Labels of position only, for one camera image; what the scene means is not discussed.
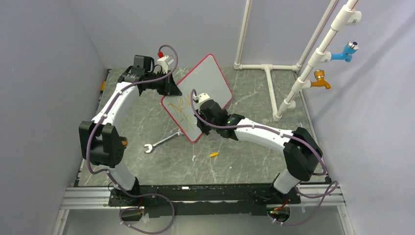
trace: blue faucet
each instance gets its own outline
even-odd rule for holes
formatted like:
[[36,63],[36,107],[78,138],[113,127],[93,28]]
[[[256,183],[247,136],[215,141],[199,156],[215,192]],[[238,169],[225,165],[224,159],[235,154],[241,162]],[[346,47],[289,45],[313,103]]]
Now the blue faucet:
[[357,49],[359,49],[359,44],[357,42],[348,42],[345,46],[345,49],[343,49],[343,52],[339,54],[331,54],[330,60],[345,60],[346,62],[350,62],[352,59],[352,54],[354,54]]

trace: orange faucet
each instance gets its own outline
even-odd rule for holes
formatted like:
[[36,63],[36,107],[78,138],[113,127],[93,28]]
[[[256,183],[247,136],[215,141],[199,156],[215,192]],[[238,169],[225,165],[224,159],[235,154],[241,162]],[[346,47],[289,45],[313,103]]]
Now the orange faucet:
[[317,79],[317,82],[311,82],[312,87],[325,87],[326,89],[331,88],[330,84],[324,80],[324,70],[316,70],[314,72],[314,77]]

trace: robotic arm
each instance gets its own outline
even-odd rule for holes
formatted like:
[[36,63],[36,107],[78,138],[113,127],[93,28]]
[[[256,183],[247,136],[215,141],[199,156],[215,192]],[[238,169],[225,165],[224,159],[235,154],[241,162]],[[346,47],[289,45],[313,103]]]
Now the robotic arm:
[[[222,110],[220,105],[210,99],[209,95],[206,93],[195,96],[193,100],[199,104],[199,109],[196,110],[196,112],[198,112],[201,118],[208,123],[224,127],[240,125],[251,126],[229,129],[214,128],[198,119],[197,126],[206,135],[213,129],[224,138],[230,138],[236,141],[251,141],[264,147],[280,151],[284,154],[287,168],[276,176],[270,187],[270,191],[274,197],[279,200],[285,199],[286,194],[293,190],[293,187],[296,184],[300,181],[310,180],[319,163],[317,158],[308,147],[294,139],[285,137],[284,135],[292,135],[307,142],[321,156],[321,149],[307,130],[301,127],[298,127],[295,131],[281,130],[253,122],[242,115],[228,114],[226,109]],[[258,126],[276,130],[280,135],[258,128]]]
[[[99,124],[91,142],[91,164],[108,171],[119,185],[132,195],[140,195],[139,182],[122,160],[127,140],[125,137],[119,136],[116,128],[120,126],[125,117],[125,113],[143,91],[147,89],[157,90],[161,95],[182,95],[182,92],[175,84],[172,75],[156,82],[141,83],[137,86],[125,88],[132,83],[150,81],[166,76],[169,72],[168,65],[172,62],[172,56],[162,56],[157,60],[157,66],[160,66],[161,69],[159,72],[154,72],[156,66],[154,65],[154,59],[152,57],[136,55],[133,66],[130,66],[119,77],[115,91],[109,102],[106,103],[104,108],[92,121],[83,121],[79,126],[82,155],[86,159],[88,140],[91,132],[99,121],[104,118]],[[119,190],[117,185],[115,185],[115,189],[118,196],[131,200],[130,197]]]

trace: red border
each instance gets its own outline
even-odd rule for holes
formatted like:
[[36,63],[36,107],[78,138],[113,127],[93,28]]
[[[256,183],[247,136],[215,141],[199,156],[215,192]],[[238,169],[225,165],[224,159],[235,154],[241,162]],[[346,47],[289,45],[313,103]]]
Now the red border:
[[[226,80],[226,78],[225,78],[225,76],[223,75],[223,72],[222,72],[222,70],[220,69],[220,67],[219,67],[219,64],[218,64],[218,61],[216,60],[216,58],[215,58],[215,56],[213,55],[213,54],[207,54],[199,63],[197,63],[196,65],[195,65],[195,67],[193,67],[188,73],[186,73],[186,75],[182,78],[182,79],[180,79],[180,81],[178,81],[177,82],[177,85],[179,85],[193,70],[195,70],[195,68],[196,67],[198,67],[198,65],[200,64],[200,63],[202,63],[208,56],[212,56],[213,57],[213,59],[214,59],[214,61],[216,62],[216,65],[218,66],[218,68],[219,68],[219,71],[221,72],[221,74],[222,74],[222,77],[223,77],[223,80],[225,81],[225,83],[226,83],[226,85],[228,86],[228,88],[229,88],[229,91],[231,92],[231,98],[230,98],[230,100],[225,104],[225,106],[223,106],[222,107],[222,109],[223,108],[225,108],[228,104],[229,104],[229,102],[232,100],[232,98],[233,98],[233,93],[232,93],[232,91],[231,91],[231,87],[229,86],[229,84],[228,84],[228,81]],[[166,110],[166,112],[169,114],[169,116],[171,117],[171,119],[173,119],[173,121],[176,123],[176,125],[182,130],[182,132],[184,133],[184,135],[186,136],[186,138],[190,141],[190,142],[192,142],[192,143],[194,143],[194,142],[196,142],[199,138],[200,138],[200,136],[203,134],[203,133],[201,133],[197,138],[196,138],[196,140],[195,141],[192,141],[192,140],[190,140],[190,138],[189,138],[189,136],[187,136],[187,134],[186,134],[186,132],[184,132],[183,131],[183,129],[180,127],[180,125],[176,122],[176,120],[173,118],[173,116],[169,113],[169,111],[168,111],[168,109],[164,106],[164,104],[163,104],[163,100],[164,100],[164,98],[165,98],[166,96],[163,96],[162,98],[161,98],[161,105],[163,106],[163,108],[164,108],[164,110]]]

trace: red-bordered whiteboard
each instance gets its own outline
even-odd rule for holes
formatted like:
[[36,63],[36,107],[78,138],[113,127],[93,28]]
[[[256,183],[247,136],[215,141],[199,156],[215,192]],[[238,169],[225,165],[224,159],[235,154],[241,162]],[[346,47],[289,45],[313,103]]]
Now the red-bordered whiteboard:
[[232,92],[219,65],[212,54],[206,55],[178,83],[182,96],[163,96],[161,105],[180,127],[186,137],[195,142],[202,135],[196,126],[190,92],[195,89],[198,94],[207,93],[224,108],[232,100]]

